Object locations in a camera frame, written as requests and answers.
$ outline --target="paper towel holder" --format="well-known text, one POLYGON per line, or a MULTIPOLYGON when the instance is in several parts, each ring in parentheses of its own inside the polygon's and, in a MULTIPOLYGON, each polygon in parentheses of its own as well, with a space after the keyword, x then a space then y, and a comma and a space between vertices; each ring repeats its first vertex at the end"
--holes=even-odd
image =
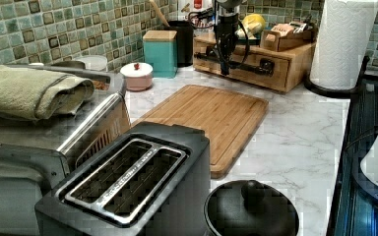
POLYGON ((323 88, 318 85, 315 85, 310 78, 311 72, 309 71, 304 78, 304 85, 305 87, 319 95, 327 96, 330 98, 338 98, 338 99, 350 99, 353 94, 358 93, 358 89, 361 85, 361 80, 364 76, 364 73, 367 69, 367 64, 369 62, 370 58, 368 56, 364 56, 363 62, 361 64, 360 72, 358 73, 357 82, 355 84, 354 88, 349 89, 331 89, 331 88, 323 88))

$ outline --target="paper towel roll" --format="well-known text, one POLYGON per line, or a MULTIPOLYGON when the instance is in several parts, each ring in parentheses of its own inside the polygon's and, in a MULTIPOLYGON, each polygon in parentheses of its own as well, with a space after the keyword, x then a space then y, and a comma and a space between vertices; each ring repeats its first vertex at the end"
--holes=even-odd
POLYGON ((352 89, 365 55, 378 0, 325 1, 310 80, 326 89, 352 89))

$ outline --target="wooden cutting board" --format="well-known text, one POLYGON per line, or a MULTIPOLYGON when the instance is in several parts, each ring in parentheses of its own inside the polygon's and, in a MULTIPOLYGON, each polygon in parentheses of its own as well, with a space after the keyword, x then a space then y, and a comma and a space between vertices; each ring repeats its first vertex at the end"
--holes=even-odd
POLYGON ((135 121, 133 126, 149 121, 204 130, 211 142, 211 176, 220 178, 255 133, 268 103, 239 92, 186 86, 135 121))

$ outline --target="black toaster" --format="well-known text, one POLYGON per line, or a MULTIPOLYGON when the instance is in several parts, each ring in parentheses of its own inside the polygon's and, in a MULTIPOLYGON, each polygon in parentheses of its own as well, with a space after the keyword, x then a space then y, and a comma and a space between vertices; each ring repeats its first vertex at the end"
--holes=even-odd
POLYGON ((142 122, 44 196, 41 235, 203 235, 210 191, 203 131, 142 122))

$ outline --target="kitchen counter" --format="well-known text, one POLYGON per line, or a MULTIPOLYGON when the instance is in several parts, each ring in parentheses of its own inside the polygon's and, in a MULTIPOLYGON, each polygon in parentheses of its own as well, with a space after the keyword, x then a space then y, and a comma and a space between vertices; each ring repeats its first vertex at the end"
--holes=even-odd
POLYGON ((186 85, 228 89, 269 101, 262 124, 229 173, 212 180, 211 190, 232 180, 255 179, 292 201, 300 220, 297 235, 325 235, 349 100, 320 96, 303 84, 279 93, 188 67, 179 69, 174 79, 154 79, 148 90, 127 91, 131 122, 186 85))

